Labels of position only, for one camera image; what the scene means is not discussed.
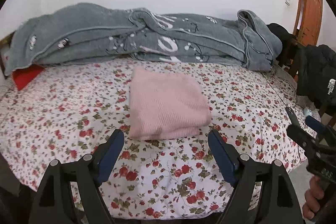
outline bed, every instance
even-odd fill
[[[130,129],[129,83],[135,66],[193,76],[208,97],[212,121],[199,135],[164,141],[136,141]],[[291,106],[305,130],[296,83],[280,67],[253,72],[212,63],[159,63],[120,58],[105,63],[48,67],[22,91],[0,103],[0,153],[22,184],[38,189],[53,159],[78,160],[104,143],[114,129],[125,145],[109,181],[100,187],[113,217],[202,218],[223,211],[232,188],[223,180],[207,144],[217,129],[223,139],[254,160],[279,159],[287,171],[305,159],[285,134]],[[319,119],[317,111],[314,117]],[[82,210],[78,188],[73,200]],[[250,206],[256,205],[256,184]]]

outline gray blanket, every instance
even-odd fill
[[[32,18],[15,32],[5,73],[32,63],[83,64],[130,55],[137,60],[212,62],[268,71],[281,41],[252,11],[238,20],[157,15],[82,3]]]

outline pink towel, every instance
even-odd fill
[[[211,121],[207,98],[195,79],[142,67],[133,70],[130,115],[129,137],[137,140],[198,135],[198,129]]]

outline red cloth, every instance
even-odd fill
[[[26,69],[18,69],[13,72],[13,80],[18,90],[22,90],[28,83],[43,71],[43,67],[31,65]]]

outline wall switch plate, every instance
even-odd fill
[[[290,4],[291,4],[291,0],[286,0],[285,3],[286,3],[288,6],[290,6]]]

